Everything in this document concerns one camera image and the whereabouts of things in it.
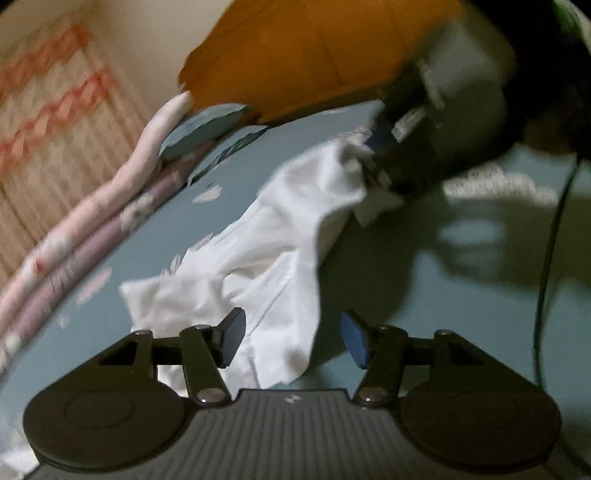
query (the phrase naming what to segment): ribbed gray surface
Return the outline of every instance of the ribbed gray surface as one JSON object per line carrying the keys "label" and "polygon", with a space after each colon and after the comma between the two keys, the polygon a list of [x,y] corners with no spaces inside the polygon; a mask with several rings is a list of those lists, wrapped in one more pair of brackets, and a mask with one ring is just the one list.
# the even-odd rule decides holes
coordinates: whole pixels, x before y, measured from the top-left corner
{"label": "ribbed gray surface", "polygon": [[439,466],[412,447],[385,410],[363,410],[342,391],[244,391],[195,415],[185,435],[141,466],[81,475],[43,466],[31,480],[550,479],[535,469],[499,477]]}

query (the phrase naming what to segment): black cable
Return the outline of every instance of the black cable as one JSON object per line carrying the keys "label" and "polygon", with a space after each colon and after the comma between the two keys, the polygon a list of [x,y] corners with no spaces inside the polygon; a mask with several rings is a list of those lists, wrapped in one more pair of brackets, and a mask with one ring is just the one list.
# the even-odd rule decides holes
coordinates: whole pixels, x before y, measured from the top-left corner
{"label": "black cable", "polygon": [[[556,214],[552,221],[552,227],[550,228],[550,237],[546,247],[546,255],[544,259],[544,268],[542,269],[542,276],[540,280],[540,292],[538,294],[538,304],[535,310],[535,326],[534,326],[534,377],[535,383],[546,390],[544,370],[541,363],[541,347],[542,347],[542,336],[544,333],[544,306],[546,300],[546,292],[548,290],[548,281],[550,279],[550,268],[552,266],[552,259],[554,257],[554,249],[556,247],[556,239],[558,237],[558,230],[560,229],[560,221],[562,220],[562,214],[566,205],[566,200],[573,187],[573,182],[579,167],[582,162],[582,157],[577,156],[577,161],[573,167],[572,172],[569,175],[569,179],[564,187],[558,206],[556,208]],[[587,462],[582,456],[580,456],[573,447],[571,447],[563,438],[559,438],[557,445],[563,451],[565,457],[585,475],[591,478],[591,464]]]}

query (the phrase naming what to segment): pink pattern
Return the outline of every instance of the pink pattern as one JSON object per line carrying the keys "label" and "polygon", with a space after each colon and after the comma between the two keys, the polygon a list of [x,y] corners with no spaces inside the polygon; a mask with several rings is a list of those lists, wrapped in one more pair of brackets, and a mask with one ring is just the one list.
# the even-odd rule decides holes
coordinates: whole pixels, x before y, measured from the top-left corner
{"label": "pink pattern", "polygon": [[94,72],[82,85],[67,92],[58,102],[48,103],[36,118],[18,129],[12,138],[0,142],[0,178],[19,161],[29,157],[34,147],[55,132],[95,109],[116,86],[111,70]]}
{"label": "pink pattern", "polygon": [[92,297],[94,297],[100,290],[107,285],[107,282],[111,278],[113,269],[111,267],[105,268],[100,273],[92,277],[78,294],[76,299],[76,305],[81,306],[87,303]]}
{"label": "pink pattern", "polygon": [[8,67],[0,67],[0,105],[13,90],[24,87],[34,75],[45,73],[58,61],[67,61],[89,41],[90,33],[84,25],[69,25],[38,50],[12,61]]}
{"label": "pink pattern", "polygon": [[[0,336],[4,335],[46,272],[53,270],[146,185],[158,163],[162,142],[190,107],[189,92],[181,93],[167,102],[146,125],[134,152],[113,179],[82,200],[49,232],[46,240],[29,253],[0,296]],[[42,271],[37,268],[39,265],[43,267]]]}

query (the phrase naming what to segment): circular mount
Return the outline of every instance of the circular mount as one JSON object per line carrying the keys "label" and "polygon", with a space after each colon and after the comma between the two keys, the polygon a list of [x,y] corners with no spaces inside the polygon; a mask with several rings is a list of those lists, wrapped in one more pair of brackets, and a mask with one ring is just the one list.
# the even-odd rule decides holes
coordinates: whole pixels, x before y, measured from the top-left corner
{"label": "circular mount", "polygon": [[56,384],[31,400],[23,425],[43,462],[106,471],[150,457],[175,437],[184,423],[183,400],[154,379],[117,377],[116,385],[100,382],[86,391]]}
{"label": "circular mount", "polygon": [[478,473],[520,471],[547,459],[561,427],[548,395],[448,387],[427,381],[402,399],[402,430],[424,453]]}

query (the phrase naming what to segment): metal screw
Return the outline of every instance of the metal screw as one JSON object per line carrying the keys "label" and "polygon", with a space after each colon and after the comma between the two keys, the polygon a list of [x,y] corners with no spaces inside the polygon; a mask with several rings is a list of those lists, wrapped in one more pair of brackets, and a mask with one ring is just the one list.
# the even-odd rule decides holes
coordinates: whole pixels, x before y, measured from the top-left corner
{"label": "metal screw", "polygon": [[380,403],[388,398],[388,391],[382,387],[365,387],[359,390],[358,395],[367,403]]}
{"label": "metal screw", "polygon": [[226,393],[221,388],[204,388],[199,390],[197,398],[201,403],[220,403],[227,400]]}

